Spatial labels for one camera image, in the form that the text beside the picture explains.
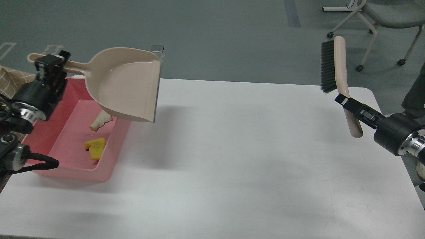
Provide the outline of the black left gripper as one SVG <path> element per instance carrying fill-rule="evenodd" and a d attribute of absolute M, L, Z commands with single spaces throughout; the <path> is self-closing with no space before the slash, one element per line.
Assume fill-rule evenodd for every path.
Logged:
<path fill-rule="evenodd" d="M 69 58 L 70 53 L 61 50 L 56 56 L 45 55 L 35 59 L 36 80 L 24 84 L 11 99 L 17 117 L 26 121 L 50 119 L 68 83 L 63 69 Z"/>

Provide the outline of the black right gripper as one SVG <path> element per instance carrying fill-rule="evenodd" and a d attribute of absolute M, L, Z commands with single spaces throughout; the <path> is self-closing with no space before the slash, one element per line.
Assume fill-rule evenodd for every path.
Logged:
<path fill-rule="evenodd" d="M 352 97 L 338 94 L 335 101 L 372 129 L 376 129 L 374 141 L 395 156 L 409 153 L 423 156 L 423 125 L 402 113 L 385 117 L 374 108 Z"/>

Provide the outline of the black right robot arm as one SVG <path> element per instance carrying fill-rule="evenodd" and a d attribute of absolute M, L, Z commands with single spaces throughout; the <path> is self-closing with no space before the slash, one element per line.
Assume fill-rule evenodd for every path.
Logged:
<path fill-rule="evenodd" d="M 402 113 L 388 117 L 351 97 L 338 94 L 335 101 L 353 114 L 354 118 L 376 130 L 374 141 L 395 156 L 406 153 L 424 164 L 424 125 Z"/>

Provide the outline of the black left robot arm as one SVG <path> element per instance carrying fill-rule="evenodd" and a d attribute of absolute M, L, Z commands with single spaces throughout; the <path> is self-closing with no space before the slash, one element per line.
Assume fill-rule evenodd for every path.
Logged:
<path fill-rule="evenodd" d="M 61 50 L 57 55 L 37 58 L 35 79 L 23 84 L 10 99 L 1 95 L 1 178 L 59 167 L 58 160 L 31 152 L 17 133 L 31 134 L 37 121 L 50 119 L 68 83 L 64 68 L 70 56 L 69 52 Z"/>

